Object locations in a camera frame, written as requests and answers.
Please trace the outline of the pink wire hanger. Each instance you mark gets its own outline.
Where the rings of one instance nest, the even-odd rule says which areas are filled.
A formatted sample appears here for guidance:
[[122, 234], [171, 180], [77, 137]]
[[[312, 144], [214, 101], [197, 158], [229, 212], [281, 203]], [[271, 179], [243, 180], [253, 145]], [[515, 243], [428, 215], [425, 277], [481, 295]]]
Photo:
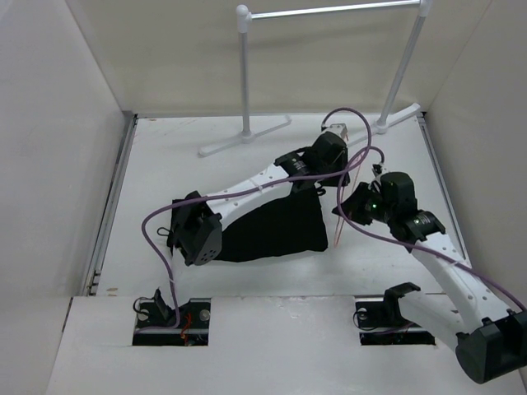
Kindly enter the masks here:
[[[349, 198], [351, 196], [351, 193], [354, 191], [355, 187], [357, 186], [357, 179], [358, 179], [360, 170], [361, 170], [361, 165], [359, 165], [356, 169], [354, 169], [352, 172], [349, 173], [350, 183], [348, 186], [343, 187], [340, 193], [340, 198], [342, 200], [344, 200], [344, 198]], [[339, 241], [341, 239], [343, 227], [344, 227], [344, 219], [339, 216], [337, 225], [335, 226], [335, 231], [334, 231], [334, 236], [333, 236], [333, 247], [335, 249], [338, 247]]]

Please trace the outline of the black trousers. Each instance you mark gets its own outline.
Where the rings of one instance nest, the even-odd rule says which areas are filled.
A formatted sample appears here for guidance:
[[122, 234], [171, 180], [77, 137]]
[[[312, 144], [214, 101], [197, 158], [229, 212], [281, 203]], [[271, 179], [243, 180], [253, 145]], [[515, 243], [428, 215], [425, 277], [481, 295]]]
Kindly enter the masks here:
[[237, 218], [232, 224], [208, 202], [171, 210], [166, 246], [178, 250], [186, 266], [212, 260], [246, 263], [305, 251], [323, 252], [328, 246], [320, 198], [322, 187], [310, 187], [273, 199]]

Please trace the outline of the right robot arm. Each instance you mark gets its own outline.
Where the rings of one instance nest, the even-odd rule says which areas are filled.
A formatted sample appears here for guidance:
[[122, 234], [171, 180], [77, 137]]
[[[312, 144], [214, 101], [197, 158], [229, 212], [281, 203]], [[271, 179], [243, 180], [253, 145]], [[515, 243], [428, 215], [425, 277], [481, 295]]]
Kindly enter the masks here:
[[443, 310], [419, 286], [406, 282], [385, 291], [382, 316], [394, 326], [417, 324], [454, 353], [475, 383], [486, 383], [526, 366], [526, 307], [513, 310], [493, 293], [451, 242], [431, 212], [418, 208], [414, 183], [403, 172], [384, 172], [361, 182], [333, 213], [362, 231], [378, 221], [388, 226], [389, 243], [403, 246], [435, 278], [456, 312]]

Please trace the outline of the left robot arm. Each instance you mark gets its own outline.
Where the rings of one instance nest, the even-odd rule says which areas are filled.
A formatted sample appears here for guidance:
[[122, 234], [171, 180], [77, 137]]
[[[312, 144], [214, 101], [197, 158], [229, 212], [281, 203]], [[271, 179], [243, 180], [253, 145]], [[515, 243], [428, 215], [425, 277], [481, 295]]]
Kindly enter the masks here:
[[222, 193], [193, 191], [155, 210], [141, 230], [170, 211], [168, 246], [186, 266], [323, 252], [329, 242], [319, 198], [343, 177], [347, 158], [346, 142], [322, 132], [312, 145], [278, 157]]

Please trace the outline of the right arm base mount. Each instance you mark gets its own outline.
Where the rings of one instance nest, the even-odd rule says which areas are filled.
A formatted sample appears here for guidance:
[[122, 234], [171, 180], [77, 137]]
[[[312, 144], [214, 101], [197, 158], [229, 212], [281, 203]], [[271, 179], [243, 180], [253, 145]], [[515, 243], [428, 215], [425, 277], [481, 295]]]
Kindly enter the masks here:
[[352, 316], [362, 346], [434, 346], [436, 339], [417, 324], [391, 316], [382, 297], [355, 299]]

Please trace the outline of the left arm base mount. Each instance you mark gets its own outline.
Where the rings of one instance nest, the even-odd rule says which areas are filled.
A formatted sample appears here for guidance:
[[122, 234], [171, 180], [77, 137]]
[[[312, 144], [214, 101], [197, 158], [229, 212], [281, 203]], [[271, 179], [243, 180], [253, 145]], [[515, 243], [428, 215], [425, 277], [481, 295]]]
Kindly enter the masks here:
[[207, 346], [211, 320], [210, 299], [190, 299], [180, 306], [180, 321], [175, 327], [174, 310], [160, 298], [138, 298], [133, 311], [136, 322], [133, 346]]

